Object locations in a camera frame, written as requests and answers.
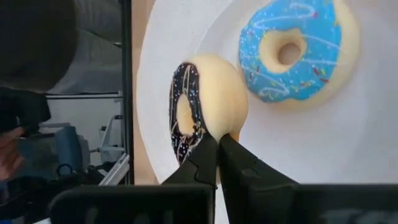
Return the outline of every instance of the metal frame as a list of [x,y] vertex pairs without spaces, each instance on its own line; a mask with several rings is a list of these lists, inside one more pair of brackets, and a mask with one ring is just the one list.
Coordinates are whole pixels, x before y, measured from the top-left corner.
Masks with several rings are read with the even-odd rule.
[[46,95],[48,100],[88,100],[88,99],[122,99],[122,93],[90,94],[79,95]]
[[122,7],[122,54],[123,54],[123,121],[124,147],[129,156],[130,169],[125,183],[134,184],[134,140],[132,122],[132,16],[131,1],[119,0]]

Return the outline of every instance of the donut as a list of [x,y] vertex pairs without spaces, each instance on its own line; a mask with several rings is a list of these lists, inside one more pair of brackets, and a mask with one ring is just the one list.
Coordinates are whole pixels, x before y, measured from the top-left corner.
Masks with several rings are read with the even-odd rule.
[[239,38],[247,88],[265,103],[327,99],[351,76],[358,52],[359,26],[343,0],[272,1]]
[[217,142],[225,134],[238,141],[248,115],[246,86],[225,59],[200,54],[174,72],[169,96],[172,147],[181,164],[209,133]]

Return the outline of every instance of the blue icing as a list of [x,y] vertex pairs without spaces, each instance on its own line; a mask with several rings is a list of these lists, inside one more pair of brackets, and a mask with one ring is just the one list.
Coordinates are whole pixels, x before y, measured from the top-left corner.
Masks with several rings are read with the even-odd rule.
[[[262,64],[259,45],[270,30],[300,29],[307,50],[289,71],[272,73]],[[248,88],[264,102],[306,100],[328,82],[340,53],[341,28],[333,3],[276,0],[260,9],[241,31],[239,61]]]

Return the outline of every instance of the black pole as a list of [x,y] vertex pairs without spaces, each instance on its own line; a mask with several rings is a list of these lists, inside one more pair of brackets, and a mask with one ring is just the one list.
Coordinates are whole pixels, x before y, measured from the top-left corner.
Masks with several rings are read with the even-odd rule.
[[134,140],[132,130],[132,27],[131,0],[119,0],[122,7],[122,54],[123,54],[123,120],[124,147],[130,155],[130,171],[126,184],[134,184]]

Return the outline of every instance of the chocolate icing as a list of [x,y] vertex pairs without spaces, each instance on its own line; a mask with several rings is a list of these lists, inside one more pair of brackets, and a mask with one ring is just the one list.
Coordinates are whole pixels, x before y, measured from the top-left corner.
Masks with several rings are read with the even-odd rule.
[[[169,124],[174,153],[181,164],[190,153],[196,148],[203,134],[207,132],[201,103],[199,99],[199,73],[192,63],[182,63],[174,72],[169,98]],[[192,112],[193,133],[182,134],[177,122],[177,102],[182,94],[185,94],[189,101]]]

